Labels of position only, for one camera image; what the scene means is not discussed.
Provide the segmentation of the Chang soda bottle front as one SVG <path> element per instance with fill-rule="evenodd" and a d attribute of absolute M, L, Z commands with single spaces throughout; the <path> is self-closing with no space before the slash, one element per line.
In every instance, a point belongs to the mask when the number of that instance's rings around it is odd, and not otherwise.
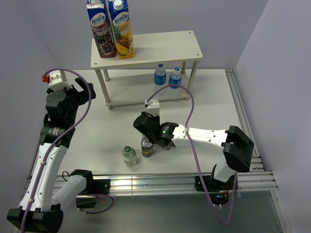
<path fill-rule="evenodd" d="M 124 147 L 122 151 L 122 157 L 123 157 L 124 162 L 128 166 L 135 166 L 138 162 L 136 151 L 130 146 Z"/>

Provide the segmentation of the Pocari Sweat bottle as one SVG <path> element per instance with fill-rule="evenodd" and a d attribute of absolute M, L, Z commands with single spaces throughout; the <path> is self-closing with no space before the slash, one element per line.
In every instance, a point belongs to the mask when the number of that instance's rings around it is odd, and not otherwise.
<path fill-rule="evenodd" d="M 173 72 L 170 74 L 169 77 L 169 90 L 168 90 L 168 96 L 171 99 L 175 99 L 179 96 L 180 91 L 180 85 L 182 81 L 182 75 L 180 68 L 176 67 Z"/>
<path fill-rule="evenodd" d="M 166 84 L 167 72 L 163 64 L 158 64 L 154 72 L 154 91 L 158 91 Z"/>

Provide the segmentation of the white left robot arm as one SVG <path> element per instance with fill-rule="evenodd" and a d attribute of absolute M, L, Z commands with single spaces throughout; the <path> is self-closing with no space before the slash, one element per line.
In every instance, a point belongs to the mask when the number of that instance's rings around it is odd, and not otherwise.
<path fill-rule="evenodd" d="M 59 88 L 50 85 L 47 90 L 47 113 L 40 132 L 35 170 L 18 208 L 10 209 L 7 214 L 7 220 L 23 233 L 58 232 L 64 211 L 76 197 L 95 192 L 92 172 L 76 169 L 60 190 L 53 193 L 58 170 L 78 124 L 77 110 L 96 98 L 92 83 L 82 78 L 75 81 L 82 91 L 65 82 Z"/>

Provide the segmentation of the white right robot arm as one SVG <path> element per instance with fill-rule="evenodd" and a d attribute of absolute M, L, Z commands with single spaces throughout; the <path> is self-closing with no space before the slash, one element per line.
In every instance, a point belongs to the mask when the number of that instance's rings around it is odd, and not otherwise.
<path fill-rule="evenodd" d="M 160 124 L 159 116 L 147 112 L 142 112 L 133 126 L 152 144 L 164 149 L 194 145 L 222 155 L 224 158 L 214 165 L 208 181 L 215 189 L 223 188 L 235 173 L 250 171 L 254 142 L 237 126 L 227 130 L 205 130 L 172 122 Z"/>

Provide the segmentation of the beige two-tier shelf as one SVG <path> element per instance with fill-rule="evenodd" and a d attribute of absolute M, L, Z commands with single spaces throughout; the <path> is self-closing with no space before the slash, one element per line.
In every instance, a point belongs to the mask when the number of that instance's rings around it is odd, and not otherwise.
<path fill-rule="evenodd" d="M 154 71 L 163 64 L 167 74 L 173 66 L 182 71 L 182 86 L 192 90 L 203 55 L 193 31 L 133 35 L 135 56 L 129 59 L 101 58 L 95 41 L 91 67 L 95 70 L 108 109 L 144 104 L 154 92 Z"/>

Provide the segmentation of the dark can left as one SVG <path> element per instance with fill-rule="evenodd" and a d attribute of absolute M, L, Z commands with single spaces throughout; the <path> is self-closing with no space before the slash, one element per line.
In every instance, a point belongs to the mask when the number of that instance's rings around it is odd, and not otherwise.
<path fill-rule="evenodd" d="M 147 137 L 141 140 L 141 153 L 144 157 L 148 158 L 153 155 L 153 144 L 149 141 Z"/>

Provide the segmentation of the dark can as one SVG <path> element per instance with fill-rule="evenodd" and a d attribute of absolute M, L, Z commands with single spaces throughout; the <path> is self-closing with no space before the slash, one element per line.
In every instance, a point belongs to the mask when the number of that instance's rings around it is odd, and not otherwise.
<path fill-rule="evenodd" d="M 162 148 L 163 148 L 164 150 L 170 150 L 170 149 L 172 148 L 172 146 L 167 145 L 167 146 L 163 146 Z"/>
<path fill-rule="evenodd" d="M 141 140 L 141 153 L 144 157 L 148 158 L 153 155 L 153 144 L 149 141 L 147 137 Z"/>

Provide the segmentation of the dark can right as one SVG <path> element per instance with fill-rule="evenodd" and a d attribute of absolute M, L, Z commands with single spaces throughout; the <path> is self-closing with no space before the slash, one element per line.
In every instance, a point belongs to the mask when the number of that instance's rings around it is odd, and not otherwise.
<path fill-rule="evenodd" d="M 170 149 L 172 148 L 172 146 L 167 145 L 167 146 L 163 146 L 162 148 L 163 148 L 164 150 L 170 150 Z"/>

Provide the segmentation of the grape juice carton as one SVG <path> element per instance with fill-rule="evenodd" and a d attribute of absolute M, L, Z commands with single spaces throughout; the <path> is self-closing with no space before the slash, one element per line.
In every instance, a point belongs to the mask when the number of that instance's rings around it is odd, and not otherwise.
<path fill-rule="evenodd" d="M 116 56 L 113 33 L 103 0 L 88 0 L 86 9 L 95 44 L 101 58 Z"/>

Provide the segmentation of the pineapple juice carton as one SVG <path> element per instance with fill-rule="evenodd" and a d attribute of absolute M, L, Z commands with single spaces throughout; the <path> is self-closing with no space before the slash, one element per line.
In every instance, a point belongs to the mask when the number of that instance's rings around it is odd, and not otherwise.
<path fill-rule="evenodd" d="M 108 6 L 117 55 L 119 59 L 134 58 L 135 50 L 127 1 L 110 0 Z"/>

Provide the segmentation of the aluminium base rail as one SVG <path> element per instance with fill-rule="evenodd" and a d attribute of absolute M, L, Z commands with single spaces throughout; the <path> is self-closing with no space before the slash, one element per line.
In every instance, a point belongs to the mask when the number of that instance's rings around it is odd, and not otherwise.
<path fill-rule="evenodd" d="M 95 175 L 95 191 L 111 196 L 149 196 L 203 194 L 204 190 L 195 173 L 149 175 Z M 278 190 L 272 172 L 238 174 L 238 192 Z"/>

